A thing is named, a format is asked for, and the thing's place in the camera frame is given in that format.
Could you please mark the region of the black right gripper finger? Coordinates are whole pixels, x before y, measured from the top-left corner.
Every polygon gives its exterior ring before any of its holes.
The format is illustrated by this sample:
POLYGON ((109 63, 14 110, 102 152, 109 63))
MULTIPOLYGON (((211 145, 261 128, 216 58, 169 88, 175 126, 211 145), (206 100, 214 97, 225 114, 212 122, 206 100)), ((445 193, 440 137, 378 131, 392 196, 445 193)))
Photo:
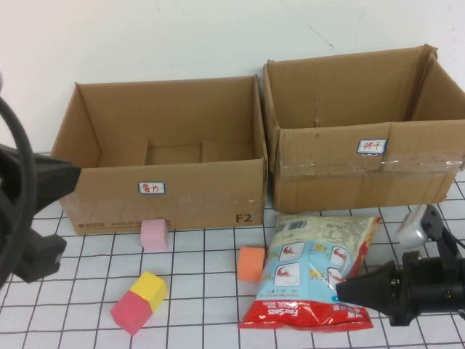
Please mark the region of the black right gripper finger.
POLYGON ((381 287, 378 289, 338 286, 341 302, 377 310, 381 313, 394 313, 398 306, 399 289, 381 287))
POLYGON ((390 287, 391 280, 396 278, 397 266, 393 260, 384 263, 363 275, 349 277, 336 285, 338 294, 370 294, 382 287, 390 287))

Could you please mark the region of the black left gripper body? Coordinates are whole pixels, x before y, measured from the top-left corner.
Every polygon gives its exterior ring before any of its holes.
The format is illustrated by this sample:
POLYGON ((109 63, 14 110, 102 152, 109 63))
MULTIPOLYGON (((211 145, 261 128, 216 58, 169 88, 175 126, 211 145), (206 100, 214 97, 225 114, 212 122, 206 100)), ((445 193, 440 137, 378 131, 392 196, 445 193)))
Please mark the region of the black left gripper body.
POLYGON ((1 146, 1 285, 11 275, 36 280, 36 232, 31 219, 19 218, 20 175, 17 151, 1 146))

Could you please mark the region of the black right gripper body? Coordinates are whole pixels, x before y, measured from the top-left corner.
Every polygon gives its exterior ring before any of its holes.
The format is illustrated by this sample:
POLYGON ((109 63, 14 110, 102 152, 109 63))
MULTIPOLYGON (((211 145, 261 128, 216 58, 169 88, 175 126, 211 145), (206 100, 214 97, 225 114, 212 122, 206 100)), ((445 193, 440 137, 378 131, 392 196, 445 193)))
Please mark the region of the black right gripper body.
POLYGON ((423 313, 453 310, 453 287, 445 280, 440 258, 406 252, 390 281, 387 317, 391 326, 407 326, 423 313))

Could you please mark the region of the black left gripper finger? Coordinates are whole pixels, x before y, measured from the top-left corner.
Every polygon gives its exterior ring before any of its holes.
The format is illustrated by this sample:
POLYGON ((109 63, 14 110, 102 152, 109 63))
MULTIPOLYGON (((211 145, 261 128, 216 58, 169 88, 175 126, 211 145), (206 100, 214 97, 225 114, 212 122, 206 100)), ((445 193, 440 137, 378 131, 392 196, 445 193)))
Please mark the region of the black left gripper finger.
POLYGON ((56 273, 66 245, 61 236, 41 236, 32 230, 16 266, 16 276, 31 283, 56 273))
POLYGON ((62 159, 41 154, 34 155, 36 162, 37 199, 35 213, 74 192, 81 167, 62 159))

